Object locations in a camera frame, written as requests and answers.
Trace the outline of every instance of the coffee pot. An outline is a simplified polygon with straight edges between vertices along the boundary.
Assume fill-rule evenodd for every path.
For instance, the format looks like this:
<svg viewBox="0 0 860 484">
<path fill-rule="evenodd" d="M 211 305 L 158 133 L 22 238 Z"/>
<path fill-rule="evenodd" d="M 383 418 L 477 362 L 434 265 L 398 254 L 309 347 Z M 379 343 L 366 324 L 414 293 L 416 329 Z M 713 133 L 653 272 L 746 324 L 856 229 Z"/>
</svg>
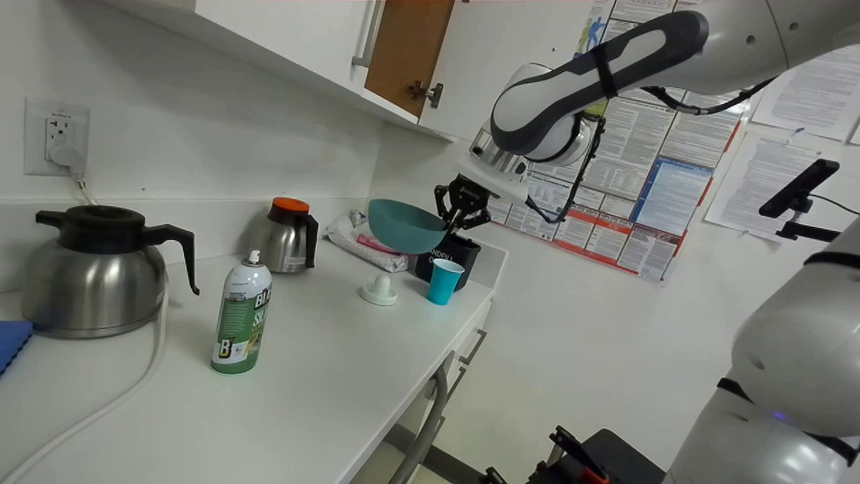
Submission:
<svg viewBox="0 0 860 484">
<path fill-rule="evenodd" d="M 192 233 L 176 225 L 144 225 L 124 206 L 41 208 L 35 222 L 55 225 L 27 264 L 22 313 L 35 329 L 61 337 L 98 337 L 135 329 L 158 313 L 164 301 L 160 242 L 180 242 L 187 285 L 192 282 Z"/>
</svg>

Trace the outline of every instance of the green dish soap bottle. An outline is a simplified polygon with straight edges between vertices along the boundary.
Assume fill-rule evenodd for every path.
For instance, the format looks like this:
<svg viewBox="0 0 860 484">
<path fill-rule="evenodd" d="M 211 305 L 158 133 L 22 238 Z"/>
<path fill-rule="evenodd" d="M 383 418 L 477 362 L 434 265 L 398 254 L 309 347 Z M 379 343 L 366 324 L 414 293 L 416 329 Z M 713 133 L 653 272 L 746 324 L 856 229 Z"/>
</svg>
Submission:
<svg viewBox="0 0 860 484">
<path fill-rule="evenodd" d="M 270 272 L 260 264 L 260 250 L 230 269 L 222 282 L 217 340 L 211 367 L 219 374 L 244 374 L 258 362 Z"/>
</svg>

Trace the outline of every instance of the bottle label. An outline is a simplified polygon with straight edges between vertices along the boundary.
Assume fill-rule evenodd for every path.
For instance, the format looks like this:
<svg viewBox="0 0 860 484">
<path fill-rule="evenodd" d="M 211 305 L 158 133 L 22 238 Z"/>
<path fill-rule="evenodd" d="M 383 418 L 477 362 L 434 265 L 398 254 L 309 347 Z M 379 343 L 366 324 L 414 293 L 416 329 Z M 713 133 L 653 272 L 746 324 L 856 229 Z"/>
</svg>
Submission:
<svg viewBox="0 0 860 484">
<path fill-rule="evenodd" d="M 256 362 L 262 337 L 268 289 L 256 297 L 229 294 L 219 305 L 217 343 L 211 362 L 240 366 Z"/>
</svg>

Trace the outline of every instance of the black lid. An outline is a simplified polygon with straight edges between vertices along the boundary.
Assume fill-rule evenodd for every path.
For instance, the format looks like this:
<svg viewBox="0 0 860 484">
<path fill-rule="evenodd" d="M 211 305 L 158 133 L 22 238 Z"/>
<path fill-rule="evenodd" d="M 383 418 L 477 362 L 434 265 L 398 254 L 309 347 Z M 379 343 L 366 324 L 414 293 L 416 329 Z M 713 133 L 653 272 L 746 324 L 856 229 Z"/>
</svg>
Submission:
<svg viewBox="0 0 860 484">
<path fill-rule="evenodd" d="M 131 251 L 147 245 L 144 218 L 124 206 L 85 203 L 66 211 L 38 211 L 58 229 L 58 245 L 80 251 Z"/>
</svg>

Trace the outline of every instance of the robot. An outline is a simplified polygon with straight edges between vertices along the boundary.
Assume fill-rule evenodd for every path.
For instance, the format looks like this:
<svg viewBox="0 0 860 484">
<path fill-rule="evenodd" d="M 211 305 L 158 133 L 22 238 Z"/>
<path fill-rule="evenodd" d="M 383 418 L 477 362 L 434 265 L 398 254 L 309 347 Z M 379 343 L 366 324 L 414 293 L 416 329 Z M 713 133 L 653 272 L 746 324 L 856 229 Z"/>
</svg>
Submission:
<svg viewBox="0 0 860 484">
<path fill-rule="evenodd" d="M 539 161 L 582 151 L 582 109 L 622 89 L 663 86 L 739 100 L 820 52 L 860 42 L 856 0 L 679 0 L 678 11 L 557 70 L 528 63 L 498 97 L 460 176 L 437 188 L 449 225 L 489 221 Z M 786 280 L 739 329 L 667 484 L 835 484 L 860 446 L 860 221 Z"/>
</svg>

